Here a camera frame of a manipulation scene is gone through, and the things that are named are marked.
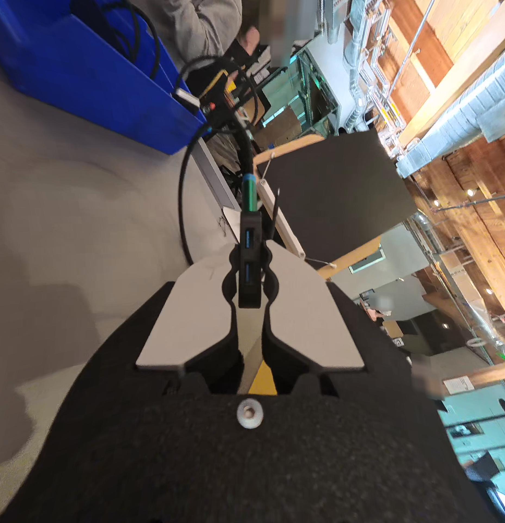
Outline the blue plastic bin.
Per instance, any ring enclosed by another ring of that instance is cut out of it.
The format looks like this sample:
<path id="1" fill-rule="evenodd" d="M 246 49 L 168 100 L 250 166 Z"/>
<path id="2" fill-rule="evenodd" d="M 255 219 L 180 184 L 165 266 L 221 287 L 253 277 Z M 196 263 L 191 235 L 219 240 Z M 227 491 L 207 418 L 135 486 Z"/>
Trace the blue plastic bin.
<path id="1" fill-rule="evenodd" d="M 25 95 L 165 154 L 206 122 L 132 1 L 0 1 L 0 65 Z"/>

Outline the grey desk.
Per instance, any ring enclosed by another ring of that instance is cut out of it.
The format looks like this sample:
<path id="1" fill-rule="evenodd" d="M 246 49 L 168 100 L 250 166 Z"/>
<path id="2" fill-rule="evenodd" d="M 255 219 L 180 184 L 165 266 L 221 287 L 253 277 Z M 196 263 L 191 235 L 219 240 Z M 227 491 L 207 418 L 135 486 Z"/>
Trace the grey desk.
<path id="1" fill-rule="evenodd" d="M 0 68 L 0 513 L 94 351 L 186 269 L 183 154 L 27 97 Z"/>

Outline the wood-framed black panel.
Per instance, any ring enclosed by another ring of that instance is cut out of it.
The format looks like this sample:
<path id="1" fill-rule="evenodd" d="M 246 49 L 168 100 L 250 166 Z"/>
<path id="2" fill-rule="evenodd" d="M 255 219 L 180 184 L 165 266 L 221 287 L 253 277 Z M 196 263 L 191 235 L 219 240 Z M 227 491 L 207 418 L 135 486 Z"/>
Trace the wood-framed black panel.
<path id="1" fill-rule="evenodd" d="M 375 130 L 305 136 L 253 158 L 265 239 L 339 283 L 388 231 L 417 211 Z"/>

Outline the black hub adapter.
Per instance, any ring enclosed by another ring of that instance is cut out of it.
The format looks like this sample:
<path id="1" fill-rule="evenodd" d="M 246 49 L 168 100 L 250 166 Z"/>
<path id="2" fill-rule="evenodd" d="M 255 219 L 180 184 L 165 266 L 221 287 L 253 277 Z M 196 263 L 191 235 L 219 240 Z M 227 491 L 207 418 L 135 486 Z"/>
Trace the black hub adapter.
<path id="1" fill-rule="evenodd" d="M 263 228 L 261 212 L 240 215 L 238 306 L 258 309 L 262 296 Z"/>

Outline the black bag yellow trim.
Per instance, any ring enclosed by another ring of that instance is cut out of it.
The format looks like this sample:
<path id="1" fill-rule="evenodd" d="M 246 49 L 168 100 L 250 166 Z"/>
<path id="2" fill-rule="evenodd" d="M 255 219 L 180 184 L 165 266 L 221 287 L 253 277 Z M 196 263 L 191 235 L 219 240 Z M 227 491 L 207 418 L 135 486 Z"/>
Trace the black bag yellow trim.
<path id="1" fill-rule="evenodd" d="M 210 106 L 222 102 L 229 80 L 235 77 L 235 72 L 230 73 L 218 65 L 208 65 L 191 71 L 185 82 L 202 106 Z"/>

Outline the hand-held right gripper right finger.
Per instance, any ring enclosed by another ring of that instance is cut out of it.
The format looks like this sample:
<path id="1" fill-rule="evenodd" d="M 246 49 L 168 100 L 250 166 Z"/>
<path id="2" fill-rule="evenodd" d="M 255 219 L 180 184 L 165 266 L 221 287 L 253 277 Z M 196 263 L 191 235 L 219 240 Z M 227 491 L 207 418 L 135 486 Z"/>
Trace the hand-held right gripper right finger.
<path id="1" fill-rule="evenodd" d="M 360 372 L 365 364 L 326 280 L 273 240 L 264 243 L 267 298 L 262 357 L 277 394 L 308 373 Z"/>

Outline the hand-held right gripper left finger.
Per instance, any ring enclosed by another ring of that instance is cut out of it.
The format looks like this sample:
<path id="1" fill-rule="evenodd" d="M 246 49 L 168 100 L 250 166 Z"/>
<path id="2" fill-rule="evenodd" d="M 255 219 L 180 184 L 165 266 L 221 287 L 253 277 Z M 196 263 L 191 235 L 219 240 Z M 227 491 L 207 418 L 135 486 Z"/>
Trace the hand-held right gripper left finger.
<path id="1" fill-rule="evenodd" d="M 227 244 L 183 272 L 136 360 L 139 371 L 198 372 L 214 394 L 237 394 L 243 375 L 236 307 L 239 246 Z"/>

